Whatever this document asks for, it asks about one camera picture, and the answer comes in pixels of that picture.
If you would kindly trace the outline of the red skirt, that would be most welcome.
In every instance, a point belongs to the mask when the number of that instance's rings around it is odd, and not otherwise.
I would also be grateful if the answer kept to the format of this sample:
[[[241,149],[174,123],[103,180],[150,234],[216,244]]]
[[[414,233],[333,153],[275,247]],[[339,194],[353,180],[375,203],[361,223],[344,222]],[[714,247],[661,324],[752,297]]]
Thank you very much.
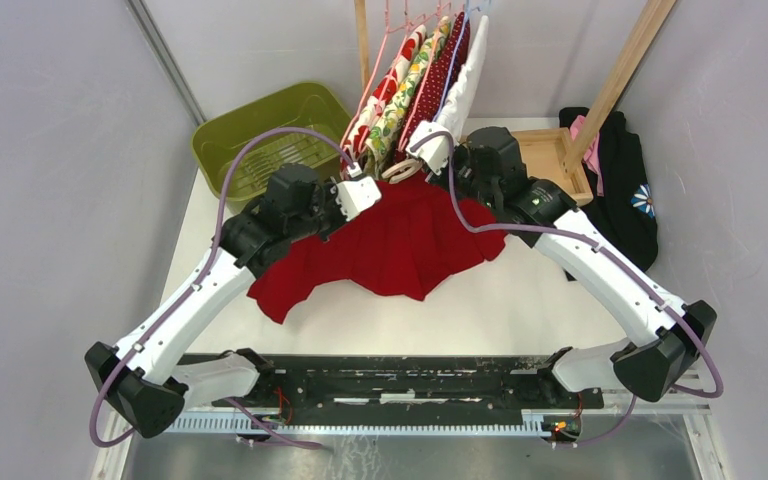
[[[379,296],[422,301],[447,278],[496,259],[501,231],[471,233],[493,215],[474,200],[453,204],[440,187],[419,177],[380,183],[381,200],[326,241],[293,244],[249,289],[260,310],[281,324],[289,311],[323,284],[348,280]]]

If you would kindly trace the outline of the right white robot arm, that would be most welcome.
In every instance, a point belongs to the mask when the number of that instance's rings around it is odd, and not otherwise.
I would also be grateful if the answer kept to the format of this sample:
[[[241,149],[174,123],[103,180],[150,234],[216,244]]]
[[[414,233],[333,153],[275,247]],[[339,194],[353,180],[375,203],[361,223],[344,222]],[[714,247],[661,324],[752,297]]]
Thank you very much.
[[[718,398],[724,382],[706,343],[717,319],[705,301],[685,302],[649,278],[593,225],[555,182],[530,177],[514,136],[503,127],[473,132],[462,145],[445,135],[450,196],[494,215],[472,233],[501,231],[558,264],[620,325],[622,340],[565,348],[537,382],[540,400],[562,408],[589,388],[623,388],[648,402],[676,390]]]

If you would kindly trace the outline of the cream plastic hanger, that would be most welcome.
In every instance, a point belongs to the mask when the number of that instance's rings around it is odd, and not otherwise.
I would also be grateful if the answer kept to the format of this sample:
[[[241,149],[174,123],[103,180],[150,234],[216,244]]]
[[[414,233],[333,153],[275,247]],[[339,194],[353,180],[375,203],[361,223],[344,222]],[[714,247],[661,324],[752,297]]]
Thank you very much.
[[[390,184],[400,183],[421,171],[424,163],[416,158],[406,158],[393,164],[381,174],[381,179]]]

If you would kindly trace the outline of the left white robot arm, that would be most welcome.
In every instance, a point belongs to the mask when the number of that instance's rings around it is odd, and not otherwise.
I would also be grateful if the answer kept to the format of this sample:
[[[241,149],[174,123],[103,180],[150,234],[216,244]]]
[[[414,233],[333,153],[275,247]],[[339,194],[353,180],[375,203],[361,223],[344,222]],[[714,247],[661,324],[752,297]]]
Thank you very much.
[[[358,169],[342,181],[323,181],[311,168],[288,164],[275,171],[266,189],[242,210],[222,219],[193,272],[146,320],[112,345],[93,344],[84,361],[98,390],[90,420],[93,442],[102,404],[130,426],[130,434],[153,438],[181,413],[227,397],[251,406],[267,404],[274,379],[255,355],[230,353],[183,365],[190,345],[237,296],[312,237],[327,239],[381,198],[376,182]]]

